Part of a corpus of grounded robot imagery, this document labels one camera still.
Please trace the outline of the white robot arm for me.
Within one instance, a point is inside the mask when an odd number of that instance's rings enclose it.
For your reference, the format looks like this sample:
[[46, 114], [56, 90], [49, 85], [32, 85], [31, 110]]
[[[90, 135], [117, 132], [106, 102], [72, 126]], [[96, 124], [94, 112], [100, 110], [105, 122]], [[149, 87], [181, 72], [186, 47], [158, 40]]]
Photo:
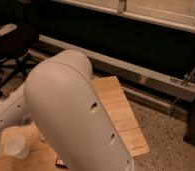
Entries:
[[0, 132], [29, 116], [70, 171], [134, 171], [92, 74], [90, 60], [78, 50], [40, 62], [0, 105]]

